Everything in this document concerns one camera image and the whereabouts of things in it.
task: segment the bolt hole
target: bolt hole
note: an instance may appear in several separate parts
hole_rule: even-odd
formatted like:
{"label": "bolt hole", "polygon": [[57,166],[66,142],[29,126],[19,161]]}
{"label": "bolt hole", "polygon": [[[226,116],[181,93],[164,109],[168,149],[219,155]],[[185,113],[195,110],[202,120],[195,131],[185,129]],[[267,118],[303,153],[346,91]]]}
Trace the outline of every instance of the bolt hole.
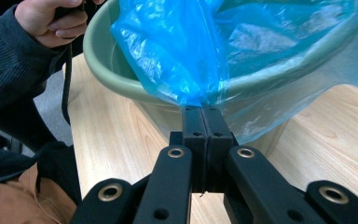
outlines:
{"label": "bolt hole", "polygon": [[319,192],[325,197],[325,199],[332,203],[345,204],[350,201],[348,196],[339,189],[323,186],[319,188]]}
{"label": "bolt hole", "polygon": [[167,209],[164,208],[159,208],[154,213],[154,217],[158,220],[165,220],[169,215],[170,213],[167,211]]}
{"label": "bolt hole", "polygon": [[107,197],[107,198],[110,198],[110,197],[113,197],[117,194],[117,189],[106,189],[104,192],[103,192],[103,196],[104,197]]}
{"label": "bolt hole", "polygon": [[172,158],[181,158],[185,155],[185,152],[181,148],[172,148],[168,151],[168,156]]}
{"label": "bolt hole", "polygon": [[297,210],[290,209],[287,211],[287,216],[289,216],[293,221],[302,222],[304,217]]}
{"label": "bolt hole", "polygon": [[110,184],[100,189],[98,192],[98,198],[103,202],[111,202],[120,197],[122,192],[123,188],[120,184]]}
{"label": "bolt hole", "polygon": [[332,191],[332,190],[330,190],[330,189],[328,189],[328,190],[326,191],[326,194],[327,194],[328,196],[330,196],[331,198],[333,198],[333,199],[342,200],[342,196],[341,196],[339,193],[337,193],[337,192],[335,192],[335,191]]}
{"label": "bolt hole", "polygon": [[248,148],[238,149],[237,153],[238,153],[238,155],[240,155],[241,157],[244,157],[244,158],[252,158],[255,156],[255,153],[251,149],[248,149]]}

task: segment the wooden table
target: wooden table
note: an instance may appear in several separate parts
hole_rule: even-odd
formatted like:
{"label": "wooden table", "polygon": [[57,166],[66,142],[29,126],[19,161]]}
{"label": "wooden table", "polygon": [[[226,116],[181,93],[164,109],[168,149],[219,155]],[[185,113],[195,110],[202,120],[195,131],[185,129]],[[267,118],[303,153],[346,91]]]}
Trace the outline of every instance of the wooden table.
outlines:
{"label": "wooden table", "polygon": [[[135,183],[168,144],[132,100],[100,84],[83,55],[73,60],[69,111],[83,197],[110,177]],[[268,158],[292,185],[327,179],[358,195],[358,89],[339,86],[288,123]],[[191,223],[228,223],[221,194],[193,194]]]}

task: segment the black metal bracket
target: black metal bracket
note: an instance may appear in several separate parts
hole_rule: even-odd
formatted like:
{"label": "black metal bracket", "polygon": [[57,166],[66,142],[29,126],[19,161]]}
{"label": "black metal bracket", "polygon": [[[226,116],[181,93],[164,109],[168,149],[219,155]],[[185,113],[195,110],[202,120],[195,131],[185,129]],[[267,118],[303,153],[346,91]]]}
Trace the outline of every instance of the black metal bracket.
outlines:
{"label": "black metal bracket", "polygon": [[217,108],[182,115],[151,175],[97,184],[72,223],[188,223],[191,193],[205,191],[225,194],[233,223],[358,223],[356,195],[329,181],[294,188],[257,149],[238,145]]}

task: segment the plastic bag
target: plastic bag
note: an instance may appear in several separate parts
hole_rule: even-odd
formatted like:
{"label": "plastic bag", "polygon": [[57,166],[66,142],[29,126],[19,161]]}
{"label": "plastic bag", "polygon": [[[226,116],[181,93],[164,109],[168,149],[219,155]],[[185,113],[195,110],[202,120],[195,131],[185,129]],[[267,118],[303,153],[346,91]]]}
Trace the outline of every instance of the plastic bag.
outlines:
{"label": "plastic bag", "polygon": [[[184,50],[182,52],[187,49],[191,52],[205,49],[205,53],[194,54],[196,58],[190,61],[186,59],[192,53],[182,54],[182,57],[175,58],[175,62],[193,63],[198,57],[206,57],[208,54],[217,65],[215,71],[208,74],[168,70],[164,75],[181,77],[168,78],[168,82],[163,84],[159,82],[164,78],[153,79],[155,76],[147,76],[147,70],[140,69],[139,64],[132,61],[131,51],[141,52],[136,47],[142,46],[148,39],[155,40],[155,36],[161,37],[160,33],[155,33],[140,21],[142,17],[130,13],[134,6],[144,6],[150,1],[132,2],[137,4],[130,6],[128,3],[126,7],[129,8],[124,10],[121,5],[121,14],[126,16],[120,15],[112,26],[112,33],[145,89],[151,89],[149,93],[177,105],[186,105],[188,102],[191,102],[190,105],[196,105],[194,102],[216,103],[241,144],[251,142],[287,121],[335,85],[358,86],[358,0],[151,1],[161,3],[159,9],[167,12],[167,17],[171,16],[171,11],[179,10],[180,19],[189,17],[192,23],[200,22],[201,27],[206,27],[207,32],[200,32],[199,35],[199,31],[194,29],[188,36],[188,40],[202,36],[197,45],[183,42],[185,44],[181,48],[184,49],[173,49]],[[178,7],[164,8],[170,5]],[[202,18],[195,11],[187,13],[190,5],[203,11]],[[177,24],[182,24],[182,21],[176,20]],[[177,25],[172,22],[169,24],[172,27]],[[126,42],[129,35],[123,34],[128,32],[132,37],[136,36],[138,42]],[[162,38],[169,42],[167,46],[182,40],[180,35],[170,36],[169,40],[167,38]],[[208,50],[204,42],[212,43],[209,46],[213,48]],[[170,49],[167,46],[157,45],[158,48]],[[149,65],[169,62],[175,54],[167,52],[170,56],[153,53],[153,56],[157,56],[154,61],[156,64]],[[180,87],[184,80],[187,89]],[[187,82],[199,87],[191,90],[189,88],[194,86]],[[186,95],[193,90],[197,90],[198,94],[190,97]]]}
{"label": "plastic bag", "polygon": [[111,32],[145,90],[177,105],[213,105],[227,89],[225,54],[198,1],[120,1]]}

